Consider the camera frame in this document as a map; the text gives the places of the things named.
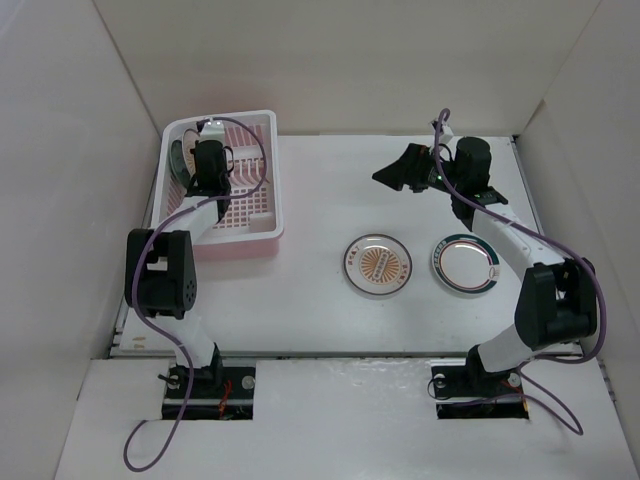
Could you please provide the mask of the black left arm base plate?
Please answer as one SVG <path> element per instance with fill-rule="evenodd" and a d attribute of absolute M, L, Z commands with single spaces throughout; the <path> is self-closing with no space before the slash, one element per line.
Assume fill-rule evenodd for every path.
<path fill-rule="evenodd" d="M 227 366 L 221 380 L 214 383 L 196 377 L 183 415 L 184 420 L 244 421 L 252 420 L 256 368 L 253 366 Z M 167 376 L 159 378 L 166 384 L 161 406 L 163 420 L 175 420 L 187 390 L 188 371 L 173 366 Z"/>

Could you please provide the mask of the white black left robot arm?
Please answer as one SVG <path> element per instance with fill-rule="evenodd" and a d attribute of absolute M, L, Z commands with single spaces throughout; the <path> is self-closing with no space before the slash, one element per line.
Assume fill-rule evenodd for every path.
<path fill-rule="evenodd" d="M 190 313 L 197 295 L 193 242 L 219 223 L 230 206 L 231 149 L 219 140 L 199 140 L 191 149 L 195 160 L 184 202 L 165 231 L 138 228 L 126 241 L 125 300 L 143 317 L 156 318 L 176 340 L 177 385 L 188 380 L 204 397 L 223 387 L 223 365 L 215 342 Z"/>

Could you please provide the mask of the blue floral plate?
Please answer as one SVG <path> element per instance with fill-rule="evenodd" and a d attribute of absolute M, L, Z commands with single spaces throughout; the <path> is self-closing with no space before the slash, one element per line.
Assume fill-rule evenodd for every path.
<path fill-rule="evenodd" d="M 187 167 L 183 154 L 181 140 L 174 140 L 169 149 L 169 167 L 173 178 L 185 189 L 191 182 L 191 173 Z"/>

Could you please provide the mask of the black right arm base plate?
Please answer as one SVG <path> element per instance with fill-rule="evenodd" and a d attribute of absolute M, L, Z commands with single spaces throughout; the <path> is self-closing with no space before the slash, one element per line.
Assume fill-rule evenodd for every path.
<path fill-rule="evenodd" d="M 428 393 L 439 420 L 529 418 L 520 375 L 514 370 L 474 380 L 464 365 L 435 364 Z"/>

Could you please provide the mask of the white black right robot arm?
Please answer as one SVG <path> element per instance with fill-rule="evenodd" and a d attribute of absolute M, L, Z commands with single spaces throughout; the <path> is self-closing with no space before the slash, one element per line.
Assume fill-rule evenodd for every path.
<path fill-rule="evenodd" d="M 464 365 L 433 368 L 438 400 L 506 397 L 514 392 L 508 380 L 519 367 L 554 358 L 547 348 L 592 335 L 602 344 L 606 335 L 606 304 L 593 265 L 520 224 L 508 200 L 489 184 L 491 161 L 489 144 L 476 137 L 460 139 L 448 161 L 438 147 L 412 143 L 372 176 L 396 191 L 450 194 L 455 217 L 488 242 L 521 282 L 511 326 L 473 346 Z"/>

